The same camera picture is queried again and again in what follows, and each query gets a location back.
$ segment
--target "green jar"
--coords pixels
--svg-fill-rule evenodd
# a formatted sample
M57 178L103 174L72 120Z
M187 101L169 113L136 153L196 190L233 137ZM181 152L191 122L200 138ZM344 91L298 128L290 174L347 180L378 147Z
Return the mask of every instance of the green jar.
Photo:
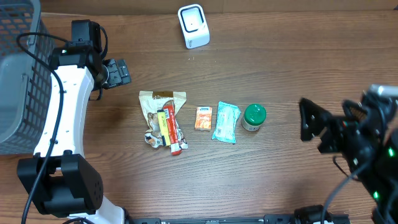
M266 109L260 104L252 104L244 111L242 126L248 131L257 131L266 118Z

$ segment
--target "crumpled wrapper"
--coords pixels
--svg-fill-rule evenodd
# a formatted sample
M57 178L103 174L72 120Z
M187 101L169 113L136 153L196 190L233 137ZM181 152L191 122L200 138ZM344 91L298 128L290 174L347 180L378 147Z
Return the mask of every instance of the crumpled wrapper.
M141 104L142 114L147 121L149 129L145 133L145 142L154 148L163 146L161 140L161 133L159 122L157 119L157 111L161 110L164 105L173 104L175 114L180 111L181 107L187 100L185 92L171 92L171 91L140 91L139 101ZM188 149L188 143L177 125L178 145L180 149Z
M174 101L174 110L177 115L187 100L187 93L174 91L139 92L139 102L141 104L142 114L144 115L149 127L147 132L153 131L151 125L148 123L148 113L157 113L157 110L162 109L163 105L165 105L169 100Z

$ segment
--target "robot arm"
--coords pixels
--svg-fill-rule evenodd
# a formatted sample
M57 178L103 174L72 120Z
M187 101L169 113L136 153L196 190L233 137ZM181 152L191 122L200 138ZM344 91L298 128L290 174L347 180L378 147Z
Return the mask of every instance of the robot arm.
M302 141L320 136L318 150L341 153L352 173L366 166L358 171L358 180L377 203L375 223L398 222L398 129L384 144L387 124L398 108L397 96L395 86L371 85L360 103L343 102L344 116L333 116L308 99L300 101Z
M83 128L91 91L127 84L131 78L123 60L103 61L97 23L73 21L72 39L75 41L54 49L50 56L49 64L62 81L63 109L46 173L32 201L41 214L82 217L95 224L124 224L129 220L128 213L103 195L100 174L85 160ZM113 73L112 78L109 78L109 71ZM51 76L51 98L42 136L34 157L21 159L17 167L17 174L28 193L48 152L57 118L60 87ZM56 170L60 170L62 176L51 176Z

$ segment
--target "white jar label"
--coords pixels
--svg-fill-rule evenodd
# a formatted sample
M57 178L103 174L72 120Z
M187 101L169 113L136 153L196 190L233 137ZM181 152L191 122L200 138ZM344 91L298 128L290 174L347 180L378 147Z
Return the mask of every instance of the white jar label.
M260 128L260 126L261 126L261 124L258 125L258 126L250 125L249 123L247 123L245 121L244 118L242 118L241 120L242 120L242 126L248 131L257 131Z

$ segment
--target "green lid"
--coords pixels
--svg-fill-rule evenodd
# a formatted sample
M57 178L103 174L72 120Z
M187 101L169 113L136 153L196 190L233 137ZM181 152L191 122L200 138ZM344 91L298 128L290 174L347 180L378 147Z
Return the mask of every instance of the green lid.
M244 111L244 120L253 126L259 126L262 124L267 117L266 109L260 104L252 104L246 108Z

